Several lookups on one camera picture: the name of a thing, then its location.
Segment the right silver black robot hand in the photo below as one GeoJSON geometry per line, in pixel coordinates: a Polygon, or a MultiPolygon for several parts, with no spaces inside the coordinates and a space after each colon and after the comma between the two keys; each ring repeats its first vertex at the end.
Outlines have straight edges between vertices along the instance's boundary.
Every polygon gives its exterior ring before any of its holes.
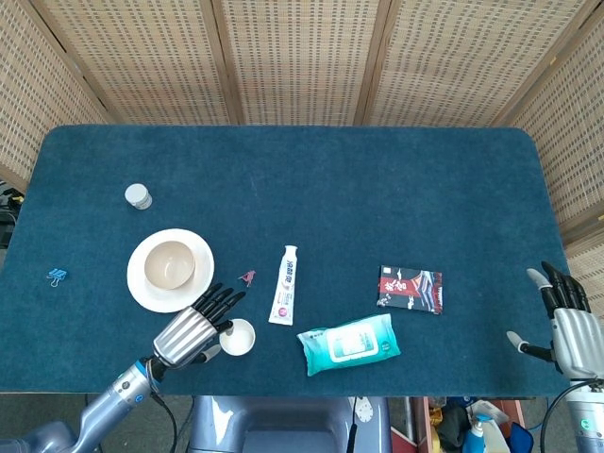
{"type": "Polygon", "coordinates": [[[591,311],[587,294],[573,277],[550,263],[542,271],[528,268],[537,286],[552,329],[549,348],[522,339],[516,332],[506,335],[514,349],[533,358],[551,362],[569,380],[603,378],[603,329],[591,311]]]}

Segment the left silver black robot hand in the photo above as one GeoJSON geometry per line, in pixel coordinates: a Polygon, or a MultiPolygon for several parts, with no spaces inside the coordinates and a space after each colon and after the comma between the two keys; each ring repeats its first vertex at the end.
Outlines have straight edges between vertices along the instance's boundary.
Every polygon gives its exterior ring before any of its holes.
{"type": "Polygon", "coordinates": [[[153,341],[155,360],[165,368],[178,369],[204,356],[210,359],[206,345],[223,333],[232,333],[235,321],[227,314],[245,297],[224,288],[222,283],[210,286],[189,307],[179,312],[153,341]]]}

